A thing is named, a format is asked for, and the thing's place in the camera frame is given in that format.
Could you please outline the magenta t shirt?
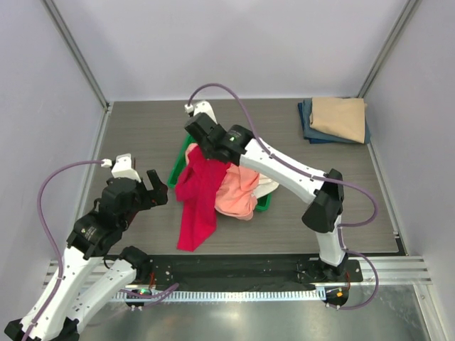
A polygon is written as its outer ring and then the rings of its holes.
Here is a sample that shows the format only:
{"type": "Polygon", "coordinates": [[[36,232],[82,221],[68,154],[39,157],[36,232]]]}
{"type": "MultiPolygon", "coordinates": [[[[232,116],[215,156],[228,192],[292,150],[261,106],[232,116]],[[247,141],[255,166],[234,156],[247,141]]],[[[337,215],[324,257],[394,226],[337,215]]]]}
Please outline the magenta t shirt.
{"type": "Polygon", "coordinates": [[[187,148],[185,161],[175,187],[183,204],[177,249],[195,251],[217,228],[216,195],[229,165],[205,158],[197,144],[187,148]]]}

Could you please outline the green plastic bin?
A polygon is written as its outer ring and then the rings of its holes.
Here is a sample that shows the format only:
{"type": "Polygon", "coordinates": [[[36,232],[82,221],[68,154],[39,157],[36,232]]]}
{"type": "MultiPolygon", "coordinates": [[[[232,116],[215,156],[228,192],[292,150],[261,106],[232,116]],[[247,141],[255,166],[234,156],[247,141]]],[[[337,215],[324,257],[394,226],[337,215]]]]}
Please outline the green plastic bin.
{"type": "MultiPolygon", "coordinates": [[[[190,135],[187,135],[182,143],[181,149],[178,152],[178,156],[176,158],[176,161],[174,162],[173,168],[168,177],[166,184],[169,188],[172,189],[175,188],[178,182],[179,175],[186,167],[185,152],[191,143],[195,143],[195,140],[190,135]]],[[[270,194],[267,194],[264,197],[259,198],[255,210],[258,212],[267,211],[269,209],[270,202],[271,202],[270,194]]]]}

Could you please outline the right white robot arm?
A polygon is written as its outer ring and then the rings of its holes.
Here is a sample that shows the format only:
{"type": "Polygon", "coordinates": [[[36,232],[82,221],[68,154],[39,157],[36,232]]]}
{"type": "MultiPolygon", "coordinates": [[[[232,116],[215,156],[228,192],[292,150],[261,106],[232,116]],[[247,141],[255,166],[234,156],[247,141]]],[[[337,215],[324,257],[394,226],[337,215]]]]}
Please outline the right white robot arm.
{"type": "Polygon", "coordinates": [[[318,261],[311,267],[315,278],[337,281],[344,277],[348,255],[340,242],[344,200],[340,172],[309,168],[256,139],[245,127],[233,125],[224,130],[204,112],[191,114],[185,130],[206,158],[261,173],[307,204],[301,221],[315,232],[318,242],[318,261]]]}

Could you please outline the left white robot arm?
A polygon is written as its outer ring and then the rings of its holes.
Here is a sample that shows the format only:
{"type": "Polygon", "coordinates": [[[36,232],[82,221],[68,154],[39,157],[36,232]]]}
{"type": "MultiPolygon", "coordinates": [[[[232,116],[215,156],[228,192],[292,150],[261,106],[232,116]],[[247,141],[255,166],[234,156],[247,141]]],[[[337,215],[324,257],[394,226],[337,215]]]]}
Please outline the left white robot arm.
{"type": "Polygon", "coordinates": [[[43,295],[29,313],[5,327],[11,340],[78,340],[100,309],[127,284],[145,283],[150,257],[126,247],[107,272],[86,291],[82,285],[129,228],[138,212],[165,205],[167,186],[148,170],[152,188],[141,179],[113,177],[93,209],[78,219],[67,247],[43,295]]]}

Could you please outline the salmon pink t shirt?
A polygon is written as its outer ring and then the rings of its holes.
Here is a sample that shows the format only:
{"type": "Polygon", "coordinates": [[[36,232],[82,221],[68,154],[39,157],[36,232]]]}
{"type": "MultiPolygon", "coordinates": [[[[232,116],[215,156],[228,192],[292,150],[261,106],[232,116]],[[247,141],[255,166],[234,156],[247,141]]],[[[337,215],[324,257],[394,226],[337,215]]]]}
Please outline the salmon pink t shirt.
{"type": "Polygon", "coordinates": [[[233,163],[206,159],[192,143],[185,152],[186,167],[176,186],[177,200],[194,201],[199,208],[217,210],[239,220],[250,220],[257,205],[260,175],[233,163]]]}

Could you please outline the white t shirt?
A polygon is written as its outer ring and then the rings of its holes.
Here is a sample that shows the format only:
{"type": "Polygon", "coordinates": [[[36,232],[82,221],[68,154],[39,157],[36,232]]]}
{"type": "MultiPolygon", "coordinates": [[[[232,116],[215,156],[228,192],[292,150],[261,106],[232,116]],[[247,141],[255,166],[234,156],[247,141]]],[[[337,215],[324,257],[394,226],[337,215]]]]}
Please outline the white t shirt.
{"type": "Polygon", "coordinates": [[[259,182],[256,188],[253,190],[253,194],[257,199],[260,199],[268,194],[274,192],[279,187],[278,182],[268,178],[267,176],[260,174],[259,182]]]}

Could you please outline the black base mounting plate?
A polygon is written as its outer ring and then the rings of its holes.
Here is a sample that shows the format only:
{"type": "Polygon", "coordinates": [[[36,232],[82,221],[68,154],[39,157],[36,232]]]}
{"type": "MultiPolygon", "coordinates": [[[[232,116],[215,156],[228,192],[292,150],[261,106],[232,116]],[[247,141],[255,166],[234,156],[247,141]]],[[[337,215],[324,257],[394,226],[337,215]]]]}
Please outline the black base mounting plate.
{"type": "Polygon", "coordinates": [[[309,291],[362,280],[355,259],[331,270],[315,254],[193,254],[152,256],[141,282],[158,290],[177,283],[179,291],[237,293],[309,291]]]}

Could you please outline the folded blue t shirt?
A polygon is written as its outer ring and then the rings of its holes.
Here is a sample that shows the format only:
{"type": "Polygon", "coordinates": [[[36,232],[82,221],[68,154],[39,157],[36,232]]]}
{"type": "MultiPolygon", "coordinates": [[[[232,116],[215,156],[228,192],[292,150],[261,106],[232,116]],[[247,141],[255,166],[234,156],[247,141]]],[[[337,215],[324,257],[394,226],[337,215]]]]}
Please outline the folded blue t shirt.
{"type": "MultiPolygon", "coordinates": [[[[320,131],[312,129],[310,127],[310,121],[309,121],[311,109],[312,109],[312,106],[311,106],[312,98],[303,99],[303,101],[298,104],[299,115],[300,115],[300,120],[301,120],[303,134],[304,134],[305,139],[308,139],[311,143],[313,143],[313,142],[316,142],[316,143],[337,142],[337,143],[344,143],[344,144],[362,144],[362,143],[350,141],[348,139],[338,138],[337,136],[332,136],[329,134],[321,133],[320,131]]],[[[365,142],[363,144],[368,144],[368,143],[370,143],[371,134],[370,134],[370,130],[367,125],[366,118],[365,118],[365,128],[366,128],[366,136],[365,136],[365,142]]]]}

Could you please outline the folded beige t shirt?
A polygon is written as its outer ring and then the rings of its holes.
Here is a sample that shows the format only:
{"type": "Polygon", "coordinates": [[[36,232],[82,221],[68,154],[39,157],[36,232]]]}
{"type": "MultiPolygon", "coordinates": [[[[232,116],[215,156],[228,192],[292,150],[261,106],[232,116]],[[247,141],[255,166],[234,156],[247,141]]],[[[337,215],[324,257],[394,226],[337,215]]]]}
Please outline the folded beige t shirt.
{"type": "Polygon", "coordinates": [[[313,97],[310,127],[321,133],[364,143],[365,109],[361,98],[313,97]]]}

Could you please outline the left aluminium frame post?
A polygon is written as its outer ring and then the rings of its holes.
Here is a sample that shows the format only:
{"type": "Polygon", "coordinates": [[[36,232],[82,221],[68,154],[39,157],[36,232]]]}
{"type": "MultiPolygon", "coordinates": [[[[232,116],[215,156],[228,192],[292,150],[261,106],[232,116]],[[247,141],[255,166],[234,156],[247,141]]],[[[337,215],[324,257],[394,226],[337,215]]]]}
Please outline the left aluminium frame post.
{"type": "Polygon", "coordinates": [[[106,112],[109,107],[109,101],[106,99],[103,91],[101,90],[101,87],[95,79],[95,76],[87,64],[87,61],[84,58],[79,46],[77,45],[76,40],[73,38],[73,35],[70,32],[70,29],[68,28],[68,25],[66,24],[60,10],[52,0],[42,0],[41,3],[45,10],[48,12],[51,21],[61,35],[76,65],[79,67],[90,89],[97,98],[97,101],[101,104],[103,110],[106,112]]]}

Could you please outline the aluminium frame post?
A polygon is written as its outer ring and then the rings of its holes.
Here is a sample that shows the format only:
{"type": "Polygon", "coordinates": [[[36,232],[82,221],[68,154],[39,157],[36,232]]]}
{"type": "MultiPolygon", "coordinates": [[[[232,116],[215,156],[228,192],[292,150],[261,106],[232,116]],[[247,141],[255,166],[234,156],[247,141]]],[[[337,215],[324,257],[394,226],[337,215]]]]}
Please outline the aluminium frame post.
{"type": "Polygon", "coordinates": [[[66,24],[60,10],[52,0],[42,0],[41,3],[45,10],[48,12],[51,21],[61,35],[76,65],[79,67],[90,89],[97,98],[97,101],[101,104],[103,110],[106,112],[109,107],[109,101],[106,99],[103,91],[101,90],[101,87],[95,79],[95,76],[87,64],[87,61],[84,58],[79,46],[77,45],[76,40],[73,38],[73,35],[70,32],[70,29],[68,28],[68,25],[66,24]]]}
{"type": "Polygon", "coordinates": [[[372,64],[364,83],[360,87],[357,98],[364,98],[370,91],[380,71],[385,66],[387,59],[391,56],[394,48],[398,44],[399,39],[405,32],[406,27],[415,15],[421,0],[407,0],[403,6],[399,16],[394,22],[385,42],[383,43],[374,63],[372,64]]]}

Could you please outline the right aluminium frame post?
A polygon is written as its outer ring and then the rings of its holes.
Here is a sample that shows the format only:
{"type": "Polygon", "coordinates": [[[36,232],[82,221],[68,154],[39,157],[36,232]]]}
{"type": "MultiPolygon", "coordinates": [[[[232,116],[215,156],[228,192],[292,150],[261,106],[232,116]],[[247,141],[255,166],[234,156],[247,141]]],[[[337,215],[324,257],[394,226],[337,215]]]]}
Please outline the right aluminium frame post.
{"type": "Polygon", "coordinates": [[[391,56],[394,48],[398,44],[399,39],[405,32],[406,27],[415,15],[421,0],[407,0],[403,6],[399,16],[394,22],[385,42],[383,43],[374,63],[372,64],[364,83],[360,87],[357,98],[364,98],[370,91],[380,71],[385,66],[387,59],[391,56]]]}

